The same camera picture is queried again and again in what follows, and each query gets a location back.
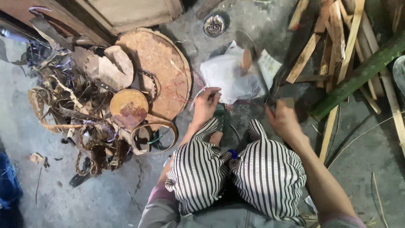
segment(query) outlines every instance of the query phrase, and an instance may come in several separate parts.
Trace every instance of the white plastic bag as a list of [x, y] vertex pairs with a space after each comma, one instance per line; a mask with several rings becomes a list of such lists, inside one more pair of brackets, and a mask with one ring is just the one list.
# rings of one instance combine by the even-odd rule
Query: white plastic bag
[[220, 103], [233, 104], [265, 95], [257, 75], [242, 76], [243, 49], [233, 41], [224, 55], [201, 63], [200, 70], [208, 87], [222, 88]]

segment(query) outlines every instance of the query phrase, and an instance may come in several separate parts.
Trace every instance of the scrap pile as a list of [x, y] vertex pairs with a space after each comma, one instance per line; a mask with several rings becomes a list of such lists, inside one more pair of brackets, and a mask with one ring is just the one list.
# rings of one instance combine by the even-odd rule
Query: scrap pile
[[[317, 80], [317, 87], [325, 87], [328, 92], [323, 99], [314, 105], [311, 111], [312, 117], [316, 120], [322, 119], [329, 113], [320, 153], [320, 159], [323, 162], [325, 162], [339, 103], [357, 89], [362, 92], [377, 114], [381, 110], [375, 100], [385, 96], [385, 89], [405, 156], [405, 125], [400, 115], [401, 111], [394, 93], [390, 73], [385, 67], [392, 59], [401, 55], [400, 51], [405, 47], [404, 33], [397, 34], [396, 37], [386, 43], [384, 48], [378, 51], [377, 39], [364, 11], [364, 4], [365, 0], [322, 0], [320, 15], [315, 24], [314, 32], [286, 78], [289, 83], [307, 81], [300, 74], [318, 41], [321, 37], [325, 37], [320, 75], [315, 75], [309, 79]], [[290, 29], [297, 29], [300, 16], [307, 5], [308, 1], [299, 0]], [[343, 23], [350, 31], [347, 40], [345, 39]], [[368, 61], [353, 70], [355, 53], [357, 53], [360, 63], [365, 60]], [[363, 84], [367, 84], [369, 89], [367, 90]]]
[[[176, 143], [171, 121], [187, 103], [191, 76], [183, 54], [167, 37], [139, 28], [115, 46], [85, 49], [65, 42], [41, 15], [32, 22], [51, 54], [32, 69], [40, 85], [28, 91], [28, 98], [40, 124], [63, 133], [79, 149], [79, 175], [114, 171], [128, 154], [149, 153], [170, 131], [172, 144], [160, 145], [158, 153]], [[161, 135], [160, 127], [166, 128]], [[82, 154], [88, 158], [80, 169]]]

